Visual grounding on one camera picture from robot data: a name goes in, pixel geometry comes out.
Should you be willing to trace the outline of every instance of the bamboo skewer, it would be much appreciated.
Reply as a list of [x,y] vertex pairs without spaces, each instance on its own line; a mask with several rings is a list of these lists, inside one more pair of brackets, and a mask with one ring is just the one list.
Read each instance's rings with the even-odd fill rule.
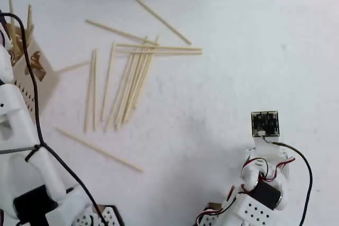
[[202,50],[202,48],[192,48],[192,47],[174,47],[174,46],[161,46],[161,45],[137,45],[137,44],[128,44],[128,43],[118,43],[118,47],[129,47],[129,48],[147,48],[147,49],[162,49],[162,50]]
[[109,87],[111,86],[111,75],[112,75],[112,69],[113,69],[113,66],[114,66],[114,52],[115,52],[115,43],[113,43],[113,45],[112,45],[110,66],[109,66],[109,69],[108,69],[107,80],[106,80],[106,90],[105,90],[104,102],[103,102],[103,106],[102,106],[101,121],[104,121],[105,114],[106,114],[108,90],[109,90]]
[[[14,14],[14,8],[13,8],[13,2],[12,0],[8,1],[9,5],[10,5],[10,13]],[[18,59],[18,48],[16,45],[16,33],[15,33],[15,20],[13,17],[11,17],[11,26],[10,26],[10,34],[11,34],[11,38],[12,38],[12,42],[13,42],[13,55],[14,55],[14,61],[17,62]]]
[[117,34],[120,34],[124,37],[128,37],[128,38],[133,38],[133,39],[137,39],[137,40],[140,40],[142,42],[148,42],[150,44],[154,44],[154,45],[157,45],[155,42],[152,42],[152,41],[149,41],[147,39],[144,39],[142,37],[138,37],[136,35],[133,35],[133,34],[130,34],[130,33],[127,33],[127,32],[123,32],[123,31],[120,31],[120,30],[117,30],[117,29],[114,29],[114,28],[111,28],[109,26],[106,26],[106,25],[103,25],[103,24],[99,24],[97,22],[94,22],[94,21],[91,21],[91,20],[86,20],[87,23],[91,24],[91,25],[94,25],[94,26],[98,26],[102,29],[105,29],[105,30],[108,30],[108,31],[111,31],[111,32],[114,32],[114,33],[117,33]]
[[97,69],[98,69],[98,57],[97,50],[94,51],[94,74],[93,74],[93,85],[94,85],[94,94],[93,94],[93,129],[96,131],[97,127]]
[[87,66],[90,63],[91,63],[90,61],[81,62],[81,63],[75,64],[75,65],[72,65],[72,66],[65,67],[65,68],[63,68],[61,70],[58,70],[57,73],[58,74],[63,74],[63,73],[66,73],[68,71],[72,71],[72,70],[75,70],[77,68],[80,68],[80,67],[83,67],[83,66]]
[[127,121],[128,108],[129,108],[129,105],[130,105],[131,100],[132,100],[133,92],[136,88],[137,79],[138,79],[138,76],[139,76],[139,73],[140,73],[140,66],[142,65],[144,56],[143,55],[135,56],[133,59],[137,59],[137,58],[138,58],[138,60],[137,60],[138,62],[137,62],[136,70],[133,74],[131,89],[130,89],[129,94],[128,94],[128,99],[127,99],[126,106],[125,106],[124,113],[123,113],[123,117],[122,117],[122,123],[124,123],[124,124]]
[[129,69],[131,67],[132,60],[133,60],[133,57],[132,57],[132,55],[130,55],[130,57],[128,59],[128,62],[126,64],[125,70],[123,71],[122,80],[121,80],[121,83],[120,83],[120,86],[119,86],[118,93],[115,96],[115,100],[114,100],[113,107],[111,109],[111,113],[110,113],[109,118],[107,120],[107,124],[106,124],[106,127],[105,127],[105,132],[108,131],[108,127],[110,126],[111,122],[113,121],[113,117],[115,116],[116,111],[118,109],[119,102],[121,102],[122,93],[123,93],[123,90],[124,90],[124,88],[126,86],[126,81],[127,81],[127,77],[128,77],[128,73],[129,73],[128,71],[129,71]]
[[75,136],[75,135],[73,135],[73,134],[71,134],[71,133],[69,133],[67,131],[64,131],[64,130],[62,130],[60,128],[56,128],[56,130],[59,133],[63,134],[64,136],[66,136],[68,138],[71,138],[71,139],[81,143],[82,145],[85,145],[85,146],[95,150],[96,152],[101,153],[104,156],[110,157],[113,160],[115,160],[115,161],[117,161],[117,162],[119,162],[119,163],[121,163],[123,165],[126,165],[126,166],[128,166],[128,167],[130,167],[130,168],[132,168],[132,169],[134,169],[134,170],[136,170],[138,172],[141,172],[141,173],[143,172],[143,170],[141,168],[139,168],[139,167],[137,167],[137,166],[135,166],[135,165],[133,165],[133,164],[131,164],[131,163],[121,159],[121,158],[118,158],[117,156],[114,156],[114,155],[104,151],[103,149],[101,149],[101,148],[99,148],[97,146],[94,146],[94,145],[90,144],[89,142],[84,141],[83,139],[81,139],[81,138],[79,138],[79,137],[77,137],[77,136]]
[[27,45],[31,42],[32,34],[34,30],[34,25],[32,21],[32,5],[28,5],[28,15],[27,15],[27,29],[26,29],[26,40]]
[[142,77],[143,77],[143,72],[145,70],[145,66],[146,66],[148,57],[149,57],[149,54],[145,52],[145,56],[143,56],[141,58],[139,70],[138,70],[138,73],[136,73],[136,82],[135,82],[133,90],[131,90],[131,99],[130,99],[128,105],[127,105],[126,114],[125,114],[125,117],[123,119],[124,123],[129,121],[132,109],[135,106],[135,101],[137,100],[136,96],[139,95],[138,92],[139,92],[139,89],[140,89],[139,87],[141,85],[140,83],[142,83],[144,81],[144,80],[142,80]]
[[144,4],[141,0],[136,0],[144,9],[146,9],[151,15],[153,15],[155,18],[157,18],[159,21],[161,21],[166,27],[168,27],[170,30],[172,30],[173,33],[175,33],[178,37],[180,37],[184,42],[191,45],[192,43],[184,37],[178,30],[176,30],[173,26],[171,26],[167,21],[165,21],[163,18],[161,18],[156,12],[154,12],[150,7],[148,7],[146,4]]
[[[140,50],[117,50],[117,53],[143,54]],[[155,55],[202,55],[202,51],[154,51]]]
[[32,5],[28,5],[28,15],[27,15],[27,31],[31,31],[32,22]]
[[146,79],[146,76],[147,76],[147,74],[148,74],[148,70],[149,70],[150,64],[151,64],[151,62],[152,62],[153,56],[154,56],[153,54],[150,54],[150,55],[148,55],[147,58],[146,58],[146,61],[145,61],[145,67],[144,67],[143,72],[141,73],[141,78],[140,78],[140,83],[139,83],[140,85],[139,85],[139,87],[137,88],[137,94],[136,94],[135,100],[134,100],[133,105],[132,105],[133,108],[136,107],[137,102],[138,102],[138,100],[139,100],[139,96],[140,96],[140,94],[141,94],[141,91],[142,91],[142,89],[143,89],[144,86],[145,86],[145,79]]
[[93,72],[94,72],[94,54],[92,55],[91,67],[90,67],[90,78],[88,80],[87,89],[87,101],[86,101],[86,117],[85,117],[85,128],[84,132],[88,131],[90,126],[90,109],[91,109],[91,98],[93,94]]
[[121,104],[120,104],[120,108],[119,108],[119,111],[118,111],[117,119],[115,120],[115,129],[116,130],[118,130],[119,127],[120,127],[120,124],[122,122],[122,118],[123,118],[123,115],[124,115],[124,112],[125,112],[125,109],[126,109],[128,95],[129,95],[131,85],[132,85],[133,75],[134,75],[134,73],[136,71],[136,67],[137,67],[136,59],[138,57],[139,57],[138,55],[133,57],[131,69],[129,71],[129,75],[128,75],[128,78],[127,78],[126,87],[125,87],[123,94],[122,94],[122,99],[121,99]]

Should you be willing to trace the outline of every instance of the pile of sticks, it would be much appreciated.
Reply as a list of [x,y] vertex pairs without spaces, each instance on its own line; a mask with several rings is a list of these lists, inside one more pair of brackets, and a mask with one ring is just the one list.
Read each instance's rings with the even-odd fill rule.
[[[10,13],[14,14],[12,0],[9,0],[9,5],[10,5]],[[11,22],[7,24],[7,28],[9,29],[9,34],[11,36],[12,43],[13,43],[13,48],[12,50],[10,50],[10,52],[13,55],[12,66],[14,66],[23,56],[21,31],[19,27],[15,26],[15,19],[13,17],[11,17]],[[28,5],[27,28],[25,31],[27,47],[29,46],[31,42],[33,31],[34,31],[34,24],[32,22],[32,5]]]

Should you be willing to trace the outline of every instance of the red wire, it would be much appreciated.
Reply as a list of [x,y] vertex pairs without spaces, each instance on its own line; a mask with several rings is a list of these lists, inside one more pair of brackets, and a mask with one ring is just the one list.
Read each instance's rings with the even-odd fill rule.
[[272,178],[265,178],[263,176],[260,176],[264,181],[266,182],[272,182],[273,180],[275,180],[276,178],[276,175],[278,174],[277,170],[278,170],[278,167],[280,167],[281,165],[283,165],[283,167],[286,165],[286,164],[289,164],[290,162],[293,162],[295,161],[295,158],[291,158],[287,161],[282,161],[280,163],[278,163],[276,166],[275,166],[275,171],[274,171],[274,174],[273,174],[273,177]]
[[229,198],[231,198],[231,195],[232,195],[232,192],[234,191],[234,189],[235,189],[235,186],[233,185],[233,186],[231,187],[231,190],[230,190],[229,193],[228,193],[228,196],[227,196],[226,201],[228,201]]

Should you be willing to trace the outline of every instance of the perforated white plate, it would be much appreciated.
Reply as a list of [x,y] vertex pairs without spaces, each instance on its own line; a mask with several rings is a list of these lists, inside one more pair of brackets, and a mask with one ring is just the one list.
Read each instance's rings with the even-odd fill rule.
[[[109,226],[121,226],[117,216],[111,207],[106,207],[102,212]],[[72,226],[104,226],[99,216],[93,213],[92,208],[87,208],[82,215],[80,215],[72,224]]]

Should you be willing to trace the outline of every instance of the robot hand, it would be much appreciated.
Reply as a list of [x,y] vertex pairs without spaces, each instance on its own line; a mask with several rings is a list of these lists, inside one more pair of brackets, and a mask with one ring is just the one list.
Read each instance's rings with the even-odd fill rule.
[[[0,46],[0,209],[22,223],[34,225],[29,216],[43,211],[42,221],[36,216],[35,225],[46,225],[42,223],[44,220],[48,221],[47,225],[70,225],[90,201],[81,188],[66,194],[48,151],[39,146],[35,125],[21,92],[11,84],[14,78],[10,57],[7,50]],[[34,155],[28,157],[34,149]],[[16,184],[11,182],[11,170],[23,172],[23,169],[14,169],[16,158],[25,159],[40,173],[42,186],[39,183],[24,194],[16,190]],[[20,183],[25,181],[30,182],[23,177]],[[50,208],[46,208],[46,201],[50,202]]]
[[0,84],[12,83],[13,79],[11,55],[3,46],[0,46]]

